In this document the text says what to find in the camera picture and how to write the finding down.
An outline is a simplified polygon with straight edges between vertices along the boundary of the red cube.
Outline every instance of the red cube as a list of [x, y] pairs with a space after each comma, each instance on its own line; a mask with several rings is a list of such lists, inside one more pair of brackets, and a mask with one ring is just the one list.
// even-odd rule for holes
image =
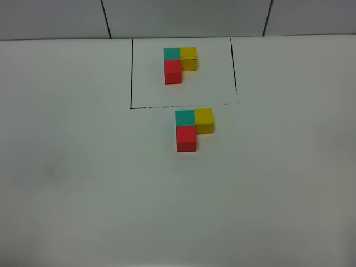
[[182, 62], [180, 60], [165, 60], [165, 84], [182, 83]]
[[196, 151], [196, 129], [194, 126], [176, 126], [177, 152]]

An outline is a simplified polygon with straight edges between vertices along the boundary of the yellow cube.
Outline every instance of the yellow cube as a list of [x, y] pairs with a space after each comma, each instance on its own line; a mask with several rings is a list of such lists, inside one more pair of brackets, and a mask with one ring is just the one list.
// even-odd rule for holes
[[182, 47], [180, 58], [182, 60], [182, 71], [196, 71], [198, 69], [196, 47]]
[[212, 134], [214, 132], [212, 108], [196, 108], [194, 109], [194, 116], [197, 135]]

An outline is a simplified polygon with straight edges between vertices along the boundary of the cyan cube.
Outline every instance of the cyan cube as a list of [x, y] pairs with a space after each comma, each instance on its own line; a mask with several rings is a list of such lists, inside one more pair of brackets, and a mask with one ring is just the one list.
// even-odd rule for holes
[[180, 48], [164, 48], [164, 60], [180, 60]]
[[194, 126], [194, 125], [195, 125], [194, 110], [176, 111], [176, 126]]

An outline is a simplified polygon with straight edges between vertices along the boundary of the gray wall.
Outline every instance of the gray wall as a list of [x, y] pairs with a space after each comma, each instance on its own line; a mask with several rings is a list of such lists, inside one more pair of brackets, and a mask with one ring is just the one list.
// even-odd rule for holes
[[0, 0], [0, 39], [109, 38], [100, 0]]
[[104, 0], [111, 35], [261, 36], [270, 0]]
[[355, 34], [356, 0], [275, 0], [266, 35]]

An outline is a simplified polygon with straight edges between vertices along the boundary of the block arrangement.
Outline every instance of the block arrangement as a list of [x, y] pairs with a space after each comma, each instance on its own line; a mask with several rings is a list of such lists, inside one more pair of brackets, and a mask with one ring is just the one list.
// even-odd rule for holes
[[176, 111], [177, 152], [195, 152], [196, 135], [214, 132], [214, 114], [212, 108]]
[[164, 48], [165, 84], [182, 83], [182, 71], [198, 69], [196, 47]]

